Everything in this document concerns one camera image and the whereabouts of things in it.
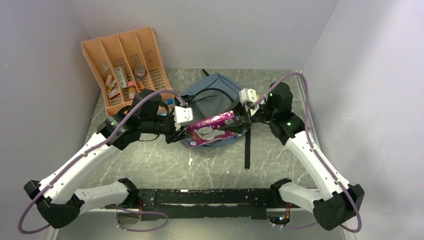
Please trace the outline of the purple picture book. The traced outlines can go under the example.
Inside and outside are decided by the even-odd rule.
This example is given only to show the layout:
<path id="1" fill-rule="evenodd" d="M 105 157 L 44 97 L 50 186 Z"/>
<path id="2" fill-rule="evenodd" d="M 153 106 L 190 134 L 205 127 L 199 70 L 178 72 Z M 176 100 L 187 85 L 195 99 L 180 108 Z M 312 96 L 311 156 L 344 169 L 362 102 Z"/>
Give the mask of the purple picture book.
<path id="1" fill-rule="evenodd" d="M 235 137 L 236 134 L 228 130 L 219 130 L 235 122 L 233 111 L 227 111 L 215 116 L 208 117 L 188 126 L 187 133 L 190 135 L 185 140 L 189 147 L 197 147 L 212 143 L 214 141 Z"/>

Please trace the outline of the blue grey student backpack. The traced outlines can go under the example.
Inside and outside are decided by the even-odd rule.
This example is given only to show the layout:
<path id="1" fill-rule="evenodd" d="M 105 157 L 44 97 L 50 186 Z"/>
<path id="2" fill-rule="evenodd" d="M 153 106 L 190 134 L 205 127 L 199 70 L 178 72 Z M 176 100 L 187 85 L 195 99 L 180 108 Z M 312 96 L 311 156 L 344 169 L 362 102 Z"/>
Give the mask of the blue grey student backpack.
<path id="1" fill-rule="evenodd" d="M 188 131 L 188 126 L 209 117 L 213 117 L 225 112 L 233 111 L 235 121 L 242 119 L 245 107 L 248 102 L 248 95 L 256 97 L 256 91 L 245 88 L 228 76 L 214 73 L 189 87 L 182 95 L 185 105 L 176 103 L 174 109 L 174 120 L 177 130 Z M 230 145 L 245 137 L 244 167 L 251 166 L 251 127 L 245 131 L 232 132 L 236 136 L 222 140 L 215 140 L 205 145 L 189 147 L 186 139 L 181 143 L 189 148 L 213 149 Z"/>

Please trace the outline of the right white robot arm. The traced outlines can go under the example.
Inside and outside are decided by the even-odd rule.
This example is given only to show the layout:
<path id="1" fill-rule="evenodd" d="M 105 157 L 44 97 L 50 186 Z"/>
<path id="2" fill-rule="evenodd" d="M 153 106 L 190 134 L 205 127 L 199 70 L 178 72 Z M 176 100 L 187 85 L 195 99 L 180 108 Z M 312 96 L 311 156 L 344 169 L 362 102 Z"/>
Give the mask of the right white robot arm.
<path id="1" fill-rule="evenodd" d="M 301 162 L 317 186 L 308 189 L 290 179 L 271 185 L 270 202 L 275 207 L 294 204 L 312 213 L 316 223 L 331 231 L 356 217 L 362 226 L 359 210 L 365 191 L 360 184 L 352 185 L 324 156 L 308 127 L 292 111 L 293 94 L 286 83 L 274 83 L 265 99 L 260 100 L 254 89 L 239 91 L 230 107 L 239 119 L 224 129 L 240 133 L 253 123 L 266 123 L 271 133 Z"/>

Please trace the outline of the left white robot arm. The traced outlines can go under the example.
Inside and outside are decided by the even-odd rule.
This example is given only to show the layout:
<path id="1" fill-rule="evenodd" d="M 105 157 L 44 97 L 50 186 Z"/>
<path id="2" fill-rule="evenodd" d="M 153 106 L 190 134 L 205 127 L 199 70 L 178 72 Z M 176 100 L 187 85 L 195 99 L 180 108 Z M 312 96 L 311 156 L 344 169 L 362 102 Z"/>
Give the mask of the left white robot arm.
<path id="1" fill-rule="evenodd" d="M 30 205 L 36 206 L 49 227 L 63 228 L 96 208 L 108 205 L 132 208 L 138 203 L 139 190 L 127 178 L 95 188 L 81 188 L 81 184 L 96 167 L 137 142 L 142 134 L 165 135 L 168 143 L 185 134 L 186 125 L 193 119 L 188 100 L 176 94 L 173 109 L 159 115 L 159 107 L 166 105 L 162 95 L 162 90 L 138 93 L 131 105 L 108 116 L 85 146 L 63 166 L 43 180 L 25 184 Z"/>

